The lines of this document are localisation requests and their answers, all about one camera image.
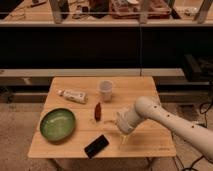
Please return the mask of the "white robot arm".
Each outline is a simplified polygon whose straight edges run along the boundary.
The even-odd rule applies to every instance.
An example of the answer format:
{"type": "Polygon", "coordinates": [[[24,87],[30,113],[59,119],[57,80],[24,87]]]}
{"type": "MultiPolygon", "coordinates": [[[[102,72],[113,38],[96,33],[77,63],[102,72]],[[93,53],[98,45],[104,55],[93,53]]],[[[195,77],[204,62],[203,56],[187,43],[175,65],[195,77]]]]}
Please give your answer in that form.
{"type": "Polygon", "coordinates": [[[130,109],[118,114],[116,125],[128,135],[147,119],[165,126],[213,163],[213,131],[168,112],[153,97],[137,98],[130,109]]]}

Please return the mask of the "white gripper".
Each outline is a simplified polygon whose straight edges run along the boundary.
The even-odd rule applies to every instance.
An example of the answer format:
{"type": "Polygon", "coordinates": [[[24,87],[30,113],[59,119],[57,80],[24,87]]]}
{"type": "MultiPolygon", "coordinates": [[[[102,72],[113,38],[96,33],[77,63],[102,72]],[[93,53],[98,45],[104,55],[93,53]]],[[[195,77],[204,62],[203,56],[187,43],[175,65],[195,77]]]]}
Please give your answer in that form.
{"type": "Polygon", "coordinates": [[[131,132],[140,124],[140,117],[134,108],[122,108],[117,111],[116,125],[124,134],[120,134],[120,145],[126,144],[131,132]]]}

